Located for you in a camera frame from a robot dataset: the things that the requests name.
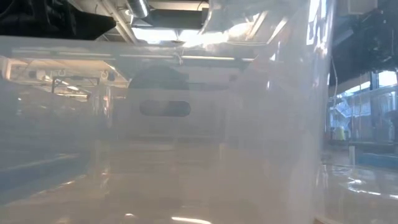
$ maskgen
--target overhead pipe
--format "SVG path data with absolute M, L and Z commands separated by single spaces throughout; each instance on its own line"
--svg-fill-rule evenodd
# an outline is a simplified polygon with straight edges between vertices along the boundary
M 111 13 L 104 7 L 103 4 L 98 4 L 99 8 L 105 12 L 105 14 L 107 14 L 107 16 L 111 16 Z M 127 34 L 125 33 L 124 29 L 121 27 L 120 23 L 117 22 L 116 23 L 116 30 L 119 32 L 120 36 L 124 39 L 124 41 L 126 41 L 127 43 L 132 43 L 132 40 L 129 38 L 129 36 L 127 36 Z
M 150 13 L 147 0 L 127 0 L 127 6 L 135 18 L 143 19 Z
M 97 0 L 97 3 L 99 6 L 109 10 L 109 13 L 113 17 L 113 19 L 121 26 L 121 28 L 126 32 L 126 34 L 130 37 L 133 43 L 138 43 L 136 36 L 132 33 L 131 27 L 126 25 L 123 17 L 115 8 L 113 3 L 111 3 L 109 0 Z

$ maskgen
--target plastic sheet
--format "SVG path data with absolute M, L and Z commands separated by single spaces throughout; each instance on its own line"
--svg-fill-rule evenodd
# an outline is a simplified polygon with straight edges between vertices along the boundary
M 0 222 L 313 223 L 334 3 L 213 0 L 178 47 L 0 37 Z

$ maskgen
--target glass window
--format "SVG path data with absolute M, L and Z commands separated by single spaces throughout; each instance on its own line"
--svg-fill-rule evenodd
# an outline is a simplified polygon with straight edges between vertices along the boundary
M 397 74 L 392 71 L 379 73 L 379 87 L 391 86 L 397 84 Z

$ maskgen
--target ceiling duct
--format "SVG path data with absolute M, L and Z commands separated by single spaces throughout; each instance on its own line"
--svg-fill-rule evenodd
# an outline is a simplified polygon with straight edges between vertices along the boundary
M 145 18 L 149 15 L 150 8 L 147 0 L 127 0 L 127 6 L 135 18 Z

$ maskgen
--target oval cutout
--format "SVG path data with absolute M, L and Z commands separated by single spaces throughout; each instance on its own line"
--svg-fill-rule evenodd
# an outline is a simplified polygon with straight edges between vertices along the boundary
M 146 116 L 185 117 L 191 113 L 191 106 L 185 101 L 146 100 L 140 103 L 139 111 Z

